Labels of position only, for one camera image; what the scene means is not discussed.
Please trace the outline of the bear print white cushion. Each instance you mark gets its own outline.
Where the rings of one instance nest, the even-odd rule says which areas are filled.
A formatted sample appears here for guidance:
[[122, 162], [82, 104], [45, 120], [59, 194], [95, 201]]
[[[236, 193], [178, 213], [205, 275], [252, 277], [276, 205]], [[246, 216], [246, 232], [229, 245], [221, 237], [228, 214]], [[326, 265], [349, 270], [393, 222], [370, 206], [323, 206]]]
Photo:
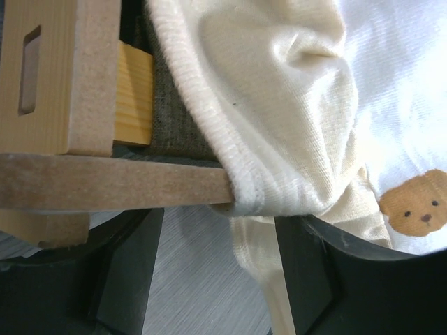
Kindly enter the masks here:
[[237, 261], [293, 325], [275, 220], [446, 252], [445, 1], [148, 1], [179, 95], [228, 173]]

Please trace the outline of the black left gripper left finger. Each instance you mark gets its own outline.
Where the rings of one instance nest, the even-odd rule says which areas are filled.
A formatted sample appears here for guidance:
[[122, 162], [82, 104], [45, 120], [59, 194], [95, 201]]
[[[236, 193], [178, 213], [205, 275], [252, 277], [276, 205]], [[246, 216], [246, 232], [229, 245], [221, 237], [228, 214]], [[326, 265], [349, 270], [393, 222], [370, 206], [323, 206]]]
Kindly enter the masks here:
[[85, 244], [1, 261], [2, 334], [141, 334], [163, 209], [125, 211]]

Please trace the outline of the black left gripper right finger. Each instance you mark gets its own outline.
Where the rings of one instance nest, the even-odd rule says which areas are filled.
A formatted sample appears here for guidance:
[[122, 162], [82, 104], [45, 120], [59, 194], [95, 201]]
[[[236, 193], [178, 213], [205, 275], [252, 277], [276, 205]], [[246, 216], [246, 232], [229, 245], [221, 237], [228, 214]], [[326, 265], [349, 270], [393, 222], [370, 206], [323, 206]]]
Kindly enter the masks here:
[[377, 246], [313, 216], [278, 217], [297, 334], [445, 334], [446, 252]]

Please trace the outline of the wooden pet bed frame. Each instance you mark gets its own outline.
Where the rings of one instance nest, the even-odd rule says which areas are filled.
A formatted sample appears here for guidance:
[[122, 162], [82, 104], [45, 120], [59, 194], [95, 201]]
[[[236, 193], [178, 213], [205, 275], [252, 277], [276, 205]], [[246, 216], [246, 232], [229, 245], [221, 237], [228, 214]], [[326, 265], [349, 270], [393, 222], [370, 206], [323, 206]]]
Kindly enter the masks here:
[[1, 45], [1, 230], [76, 246], [90, 213], [233, 200], [219, 168], [128, 161], [146, 146], [153, 58], [120, 40], [140, 1], [6, 1]]

